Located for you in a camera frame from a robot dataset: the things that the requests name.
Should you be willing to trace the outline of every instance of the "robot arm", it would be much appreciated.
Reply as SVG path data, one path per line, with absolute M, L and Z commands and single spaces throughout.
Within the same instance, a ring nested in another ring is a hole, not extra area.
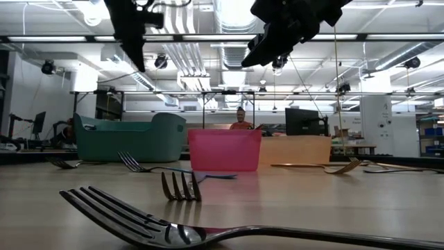
M 342 16 L 341 7 L 352 0 L 256 0 L 251 13 L 263 22 L 264 34 L 248 43 L 250 53 L 243 67 L 267 65 L 285 58 L 298 42 L 304 43 L 319 33 L 320 23 L 334 26 Z M 148 11 L 154 0 L 138 6 L 133 0 L 104 0 L 110 12 L 114 37 L 140 72 L 145 72 L 142 47 L 145 26 L 163 28 L 164 15 Z

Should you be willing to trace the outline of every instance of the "computer monitor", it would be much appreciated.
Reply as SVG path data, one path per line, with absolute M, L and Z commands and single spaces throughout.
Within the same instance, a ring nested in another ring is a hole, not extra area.
M 38 140 L 38 134 L 43 131 L 43 123 L 44 118 L 46 116 L 46 112 L 41 112 L 36 114 L 33 124 L 33 134 L 36 136 L 36 139 Z
M 285 127 L 287 135 L 320 135 L 318 111 L 285 109 Z

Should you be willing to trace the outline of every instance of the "orange translucent bin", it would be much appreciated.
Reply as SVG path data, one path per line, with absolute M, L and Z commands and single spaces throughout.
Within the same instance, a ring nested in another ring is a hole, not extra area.
M 191 129 L 191 168 L 196 171 L 256 171 L 260 130 Z

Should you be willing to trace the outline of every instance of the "man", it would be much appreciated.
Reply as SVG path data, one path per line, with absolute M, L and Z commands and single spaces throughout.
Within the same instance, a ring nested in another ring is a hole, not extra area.
M 238 108 L 237 112 L 237 122 L 231 124 L 230 129 L 253 129 L 253 124 L 250 122 L 245 122 L 245 110 L 243 108 Z

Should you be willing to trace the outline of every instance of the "ceiling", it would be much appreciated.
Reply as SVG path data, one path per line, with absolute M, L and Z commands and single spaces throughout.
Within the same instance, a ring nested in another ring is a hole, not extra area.
M 444 6 L 423 5 L 387 9 L 356 9 L 362 6 L 383 6 L 398 4 L 413 4 L 417 0 L 354 0 L 343 9 L 343 16 L 336 25 L 338 33 L 428 33 L 434 27 L 442 24 Z M 102 20 L 97 26 L 88 26 L 84 22 L 80 11 L 66 11 L 64 9 L 76 9 L 77 5 L 71 1 L 0 1 L 0 35 L 112 35 L 114 33 L 110 20 Z M 441 3 L 441 1 L 429 1 L 427 3 Z M 194 0 L 194 28 L 197 33 L 215 33 L 218 29 L 214 19 L 212 1 Z M 233 15 L 241 15 L 233 10 Z M 260 32 L 262 24 L 258 24 L 254 32 Z M 327 24 L 322 24 L 321 33 L 333 33 L 334 29 Z M 298 44 L 290 55 L 289 62 L 285 65 L 280 76 L 273 75 L 270 65 L 265 67 L 254 66 L 245 69 L 246 89 L 257 90 L 259 82 L 265 80 L 269 92 L 290 92 L 305 90 L 326 91 L 325 86 L 333 88 L 336 82 L 336 57 L 341 66 L 337 74 L 343 73 L 350 66 L 364 60 L 375 61 L 389 55 L 391 52 L 403 47 L 405 42 L 343 42 L 336 46 L 333 42 L 308 42 Z M 200 54 L 207 73 L 210 74 L 210 86 L 214 90 L 220 90 L 223 84 L 220 49 L 212 47 L 210 43 L 200 43 Z M 111 67 L 108 61 L 99 60 L 102 44 L 26 44 L 26 49 L 35 53 L 42 52 L 74 52 L 84 58 L 88 58 L 101 70 L 100 79 L 105 80 L 113 76 L 119 76 L 125 72 Z M 145 44 L 147 73 L 156 86 L 162 90 L 181 90 L 176 82 L 178 77 L 177 67 L 170 61 L 166 69 L 156 70 L 154 59 L 158 53 L 166 53 L 162 44 Z M 409 77 L 405 68 L 392 68 L 388 72 L 391 75 L 391 87 L 393 90 L 404 90 L 407 86 L 432 78 L 444 76 L 444 64 L 439 61 L 444 58 L 444 45 L 440 44 L 429 51 L 420 54 L 420 70 L 411 69 Z M 350 82 L 352 91 L 359 91 L 359 77 L 346 79 Z M 131 77 L 118 81 L 108 82 L 117 89 L 131 90 L 135 82 Z M 424 87 L 421 92 L 436 92 L 444 90 L 444 81 Z M 131 97 L 134 100 L 158 100 L 155 96 Z M 281 99 L 308 99 L 309 97 L 278 97 Z M 421 99 L 424 103 L 433 98 Z

